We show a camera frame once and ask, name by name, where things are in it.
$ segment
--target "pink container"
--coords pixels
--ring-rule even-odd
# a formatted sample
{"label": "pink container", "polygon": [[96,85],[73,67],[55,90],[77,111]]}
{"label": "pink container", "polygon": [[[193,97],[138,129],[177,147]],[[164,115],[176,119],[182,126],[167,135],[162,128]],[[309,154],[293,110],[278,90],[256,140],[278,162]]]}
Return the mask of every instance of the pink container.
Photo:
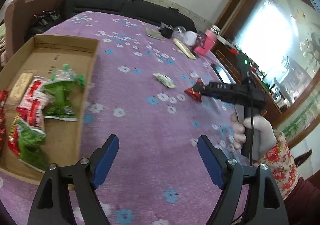
{"label": "pink container", "polygon": [[205,40],[204,43],[204,48],[201,47],[196,47],[195,48],[195,52],[199,55],[206,55],[208,51],[211,50],[211,48],[213,48],[213,46],[215,45],[215,41],[213,41],[209,36],[207,36],[207,39]]}
{"label": "pink container", "polygon": [[207,37],[209,37],[213,42],[217,41],[218,36],[213,33],[210,29],[207,29],[205,31],[205,34],[207,35]]}

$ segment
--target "white glove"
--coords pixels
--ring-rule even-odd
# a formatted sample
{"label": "white glove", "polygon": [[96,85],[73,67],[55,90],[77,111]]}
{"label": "white glove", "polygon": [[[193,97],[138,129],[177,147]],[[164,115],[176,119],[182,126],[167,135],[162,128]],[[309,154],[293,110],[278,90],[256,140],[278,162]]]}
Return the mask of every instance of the white glove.
{"label": "white glove", "polygon": [[[236,113],[230,116],[230,121],[232,122],[231,127],[233,129],[233,146],[235,149],[240,149],[242,144],[246,142],[247,138],[244,134],[245,127],[251,128],[251,118],[246,118],[243,124],[238,122],[238,117]],[[269,121],[267,121],[262,116],[253,117],[253,128],[260,131],[260,148],[259,154],[264,156],[270,149],[272,149],[277,142],[275,135],[273,134],[273,129]]]}

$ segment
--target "floral sleeve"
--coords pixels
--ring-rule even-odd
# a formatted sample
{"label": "floral sleeve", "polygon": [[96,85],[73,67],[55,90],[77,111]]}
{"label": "floral sleeve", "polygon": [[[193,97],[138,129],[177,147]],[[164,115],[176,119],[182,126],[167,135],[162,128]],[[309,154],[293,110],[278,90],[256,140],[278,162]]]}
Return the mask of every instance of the floral sleeve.
{"label": "floral sleeve", "polygon": [[254,166],[265,163],[271,169],[282,198],[285,199],[296,186],[299,176],[294,158],[290,153],[285,136],[282,132],[274,132],[277,144],[259,159]]}

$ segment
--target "brown sofa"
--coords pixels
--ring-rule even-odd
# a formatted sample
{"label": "brown sofa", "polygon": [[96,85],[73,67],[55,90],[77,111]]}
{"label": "brown sofa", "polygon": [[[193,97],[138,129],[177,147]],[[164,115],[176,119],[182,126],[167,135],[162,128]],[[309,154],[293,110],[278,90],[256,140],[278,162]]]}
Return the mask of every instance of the brown sofa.
{"label": "brown sofa", "polygon": [[34,14],[44,10],[55,11],[63,0],[14,0],[5,11],[6,25],[6,60],[24,44],[24,37]]}

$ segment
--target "floral tablecloth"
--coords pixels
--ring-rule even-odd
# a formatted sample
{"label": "floral tablecloth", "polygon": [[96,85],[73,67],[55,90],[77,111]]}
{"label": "floral tablecloth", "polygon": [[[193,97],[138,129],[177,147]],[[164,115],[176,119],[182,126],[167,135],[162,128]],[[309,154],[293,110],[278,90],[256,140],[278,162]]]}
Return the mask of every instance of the floral tablecloth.
{"label": "floral tablecloth", "polygon": [[[201,77],[219,81],[208,53],[188,59],[172,40],[146,36],[139,20],[99,12],[81,13],[46,34],[100,40],[90,94],[83,119],[81,156],[90,156],[110,134],[120,140],[107,179],[97,190],[112,224],[205,224],[221,191],[215,186],[196,148],[206,134],[228,157],[246,162],[232,146],[230,104],[203,97],[201,104],[184,90]],[[153,73],[169,76],[169,89]],[[0,198],[18,225],[27,217],[36,186],[0,173]],[[236,216],[245,204],[242,191]],[[74,192],[70,192],[78,224],[83,224]]]}

